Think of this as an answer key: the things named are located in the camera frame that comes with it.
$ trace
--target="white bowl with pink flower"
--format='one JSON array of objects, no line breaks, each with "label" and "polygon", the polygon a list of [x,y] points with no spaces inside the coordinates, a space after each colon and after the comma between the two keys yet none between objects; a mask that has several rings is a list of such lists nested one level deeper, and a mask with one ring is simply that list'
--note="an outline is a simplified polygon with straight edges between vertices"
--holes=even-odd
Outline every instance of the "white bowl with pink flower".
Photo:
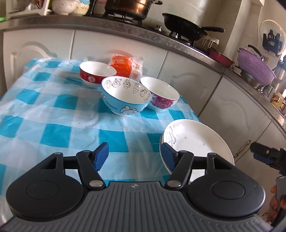
[{"label": "white bowl with pink flower", "polygon": [[152,100],[147,106],[151,110],[166,110],[175,105],[180,98],[177,90],[162,80],[153,77],[142,77],[140,82],[152,94]]}]

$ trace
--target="blue and white checkered tablecloth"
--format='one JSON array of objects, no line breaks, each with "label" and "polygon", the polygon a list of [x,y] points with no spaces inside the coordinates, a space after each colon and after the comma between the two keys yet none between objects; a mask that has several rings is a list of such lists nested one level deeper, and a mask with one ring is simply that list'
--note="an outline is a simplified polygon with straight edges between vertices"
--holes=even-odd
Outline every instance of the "blue and white checkered tablecloth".
[{"label": "blue and white checkered tablecloth", "polygon": [[[32,60],[0,101],[0,224],[11,217],[8,186],[50,154],[72,156],[108,142],[109,157],[99,172],[104,180],[164,182],[169,175],[159,153],[161,134],[173,120],[199,121],[183,98],[163,112],[146,108],[117,116],[99,90],[82,83],[79,64]],[[66,173],[79,180],[77,171]]]}]

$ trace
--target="orange package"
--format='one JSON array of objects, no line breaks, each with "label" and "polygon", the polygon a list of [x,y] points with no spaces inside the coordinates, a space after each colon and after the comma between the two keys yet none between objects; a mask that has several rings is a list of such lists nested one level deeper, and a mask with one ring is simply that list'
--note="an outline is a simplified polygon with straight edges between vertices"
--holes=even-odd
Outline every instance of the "orange package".
[{"label": "orange package", "polygon": [[128,77],[139,81],[142,76],[144,57],[127,57],[114,55],[109,65],[117,71],[117,76]]}]

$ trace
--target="cabinet handle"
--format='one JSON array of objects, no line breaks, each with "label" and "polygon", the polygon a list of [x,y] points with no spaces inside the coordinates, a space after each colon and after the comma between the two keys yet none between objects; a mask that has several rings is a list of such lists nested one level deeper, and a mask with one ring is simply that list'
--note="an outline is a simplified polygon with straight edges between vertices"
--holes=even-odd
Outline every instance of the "cabinet handle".
[{"label": "cabinet handle", "polygon": [[241,148],[238,149],[237,153],[233,156],[234,158],[238,157],[238,154],[242,152],[242,150],[251,143],[251,140],[248,140],[246,144],[244,144]]}]

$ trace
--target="countertop edge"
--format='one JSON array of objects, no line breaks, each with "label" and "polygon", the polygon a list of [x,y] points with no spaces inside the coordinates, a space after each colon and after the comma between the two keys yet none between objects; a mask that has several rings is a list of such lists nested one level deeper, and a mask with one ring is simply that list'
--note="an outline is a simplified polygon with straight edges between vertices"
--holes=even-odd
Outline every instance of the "countertop edge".
[{"label": "countertop edge", "polygon": [[79,29],[121,36],[172,51],[188,59],[194,60],[219,74],[223,74],[225,71],[225,68],[221,64],[194,48],[159,33],[122,22],[98,17],[47,15],[14,18],[0,23],[0,31],[33,28]]},{"label": "countertop edge", "polygon": [[26,16],[14,18],[0,23],[0,31],[14,31],[21,29],[34,28],[65,28],[100,32],[115,36],[121,36],[128,39],[144,42],[176,54],[182,55],[199,64],[210,68],[211,70],[223,74],[237,87],[243,90],[248,96],[254,99],[262,110],[271,118],[278,122],[286,137],[286,120],[276,110],[276,108],[267,101],[258,91],[253,89],[248,83],[243,81],[239,75],[226,69],[218,62],[204,55],[203,53],[188,47],[172,38],[158,34],[156,32],[117,21],[111,21],[96,17],[79,17],[65,15],[47,15],[47,16]]}]

